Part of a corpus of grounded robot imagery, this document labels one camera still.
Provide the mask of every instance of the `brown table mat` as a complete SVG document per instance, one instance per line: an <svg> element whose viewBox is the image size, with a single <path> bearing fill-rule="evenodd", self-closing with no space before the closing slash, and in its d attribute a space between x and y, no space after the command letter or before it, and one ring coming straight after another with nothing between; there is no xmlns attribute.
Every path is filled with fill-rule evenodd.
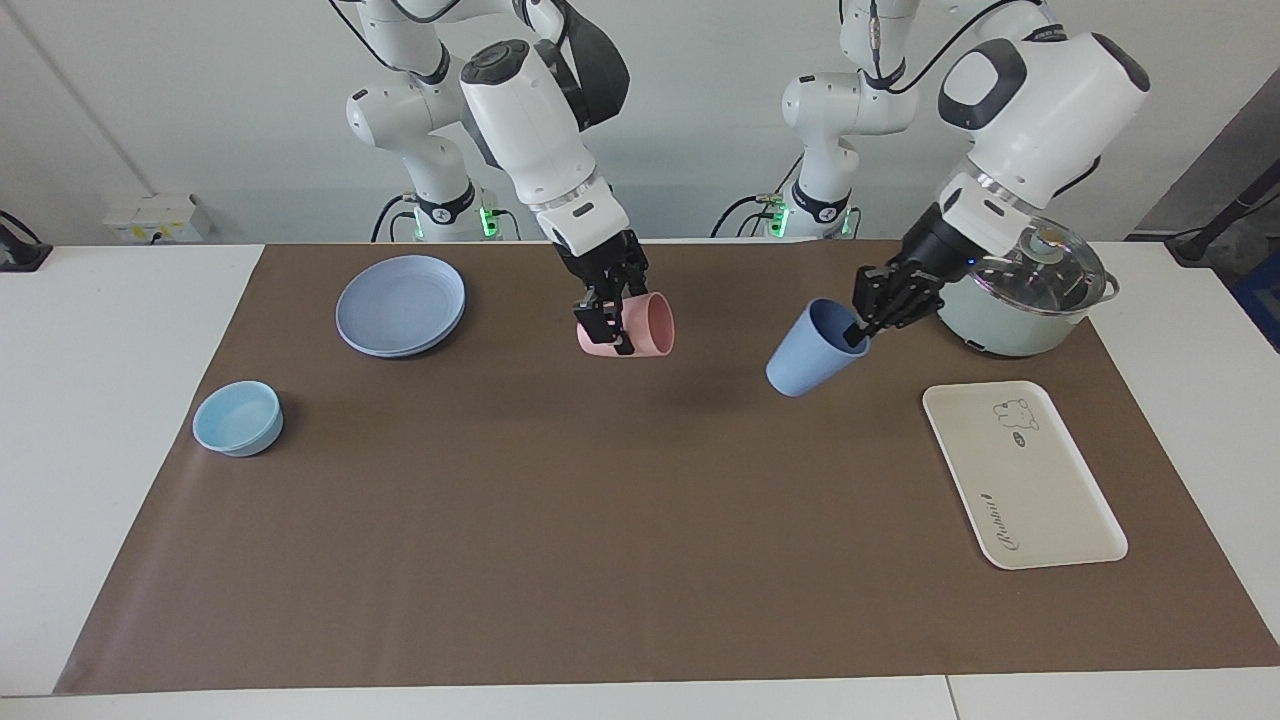
<svg viewBox="0 0 1280 720"><path fill-rule="evenodd" d="M892 250L650 247L676 352L600 360L549 247L268 247L193 406L261 379L284 436L232 460L179 434L56 692L1280 665L1089 324L992 360L931 319L805 398L768 386L804 304ZM404 252L454 264L467 314L358 355L338 293ZM982 557L920 396L1002 379L1053 397L1125 560Z"/></svg>

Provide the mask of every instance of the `white tray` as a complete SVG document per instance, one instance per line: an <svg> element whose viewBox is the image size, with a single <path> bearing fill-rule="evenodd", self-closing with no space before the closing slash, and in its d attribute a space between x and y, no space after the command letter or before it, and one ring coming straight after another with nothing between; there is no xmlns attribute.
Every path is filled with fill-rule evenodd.
<svg viewBox="0 0 1280 720"><path fill-rule="evenodd" d="M924 411L983 555L1002 570L1111 562L1129 552L1044 388L932 387Z"/></svg>

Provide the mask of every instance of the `white electrical box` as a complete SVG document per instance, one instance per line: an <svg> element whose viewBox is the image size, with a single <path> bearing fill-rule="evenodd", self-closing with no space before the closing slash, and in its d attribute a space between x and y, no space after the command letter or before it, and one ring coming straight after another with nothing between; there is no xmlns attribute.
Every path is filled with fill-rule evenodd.
<svg viewBox="0 0 1280 720"><path fill-rule="evenodd" d="M102 224L123 243L157 245L206 242L212 223L191 195L140 197L113 208Z"/></svg>

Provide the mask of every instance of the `cooking pot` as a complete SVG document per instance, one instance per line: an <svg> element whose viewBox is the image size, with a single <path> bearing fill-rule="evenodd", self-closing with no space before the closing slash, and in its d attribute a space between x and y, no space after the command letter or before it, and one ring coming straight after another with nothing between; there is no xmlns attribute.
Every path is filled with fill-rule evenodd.
<svg viewBox="0 0 1280 720"><path fill-rule="evenodd" d="M1002 258L978 260L946 286L938 315L966 345L1027 357L1057 347L1089 310L1120 293L1120 282L1083 238L1036 218Z"/></svg>

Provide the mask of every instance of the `table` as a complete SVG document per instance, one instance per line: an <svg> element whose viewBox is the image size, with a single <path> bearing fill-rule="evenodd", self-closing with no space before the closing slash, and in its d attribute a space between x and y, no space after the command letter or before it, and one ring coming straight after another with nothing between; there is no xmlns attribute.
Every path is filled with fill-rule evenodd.
<svg viewBox="0 0 1280 720"><path fill-rule="evenodd" d="M1280 356L1210 272L1181 269L1156 245L1097 250L1124 282L1093 314L1098 333L1280 637L1270 557L1280 547ZM52 688L260 252L64 247L40 273L0 278L0 306L24 309L0 318L0 694ZM371 707L428 717L1274 717L1280 670L10 698L0 717Z"/></svg>

